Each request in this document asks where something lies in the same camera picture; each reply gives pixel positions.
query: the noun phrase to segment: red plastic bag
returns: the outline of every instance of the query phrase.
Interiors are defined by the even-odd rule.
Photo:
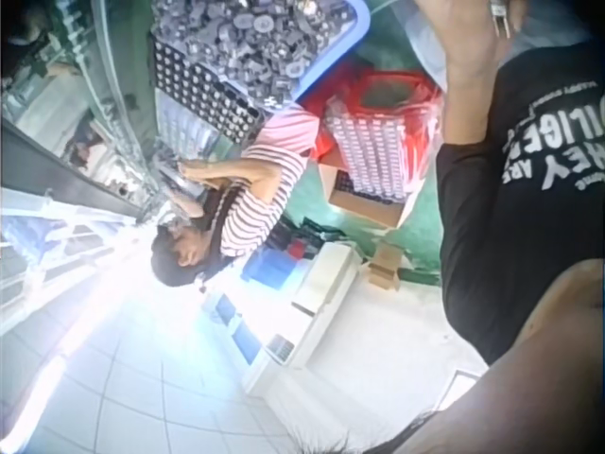
[[[424,74],[365,70],[329,102],[324,122],[354,189],[404,201],[422,185],[441,111],[441,92]]]

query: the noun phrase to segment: man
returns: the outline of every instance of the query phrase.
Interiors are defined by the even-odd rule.
[[[500,68],[512,40],[487,0],[416,3],[446,61],[445,312],[491,368],[365,453],[605,452],[601,49],[534,48]],[[526,6],[510,2],[513,30]]]
[[[193,225],[158,229],[151,257],[156,277],[171,287],[192,284],[201,274],[208,280],[261,246],[306,169],[318,127],[316,116],[294,105],[275,114],[240,159],[182,164],[185,178],[227,184],[213,194],[218,203],[212,210],[175,200]]]

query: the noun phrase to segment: glass display case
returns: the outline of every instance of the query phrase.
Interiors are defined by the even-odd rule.
[[[135,13],[136,2],[16,3],[8,12],[17,24],[3,21],[5,121],[65,166],[142,206],[157,191],[143,153],[156,134],[153,92],[145,61],[137,65],[129,50],[134,38],[145,39],[145,9]]]

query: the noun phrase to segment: hand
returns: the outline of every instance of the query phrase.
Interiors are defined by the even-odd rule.
[[[191,159],[179,163],[179,172],[188,180],[200,181],[212,178],[207,172],[211,166],[212,164],[207,161]]]
[[[189,218],[201,218],[204,216],[204,209],[196,201],[169,188],[166,188],[165,191],[168,197],[177,204]]]
[[[509,0],[512,36],[496,36],[489,0],[415,0],[434,28],[447,60],[448,79],[495,72],[521,29],[527,0]]]
[[[81,76],[79,69],[69,63],[55,62],[46,68],[48,76],[60,76],[61,74],[69,74],[71,76]]]

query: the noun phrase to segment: black shirt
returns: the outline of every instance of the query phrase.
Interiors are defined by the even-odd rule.
[[[445,312],[489,364],[563,271],[603,257],[604,124],[596,44],[536,49],[500,70],[486,140],[438,155]]]

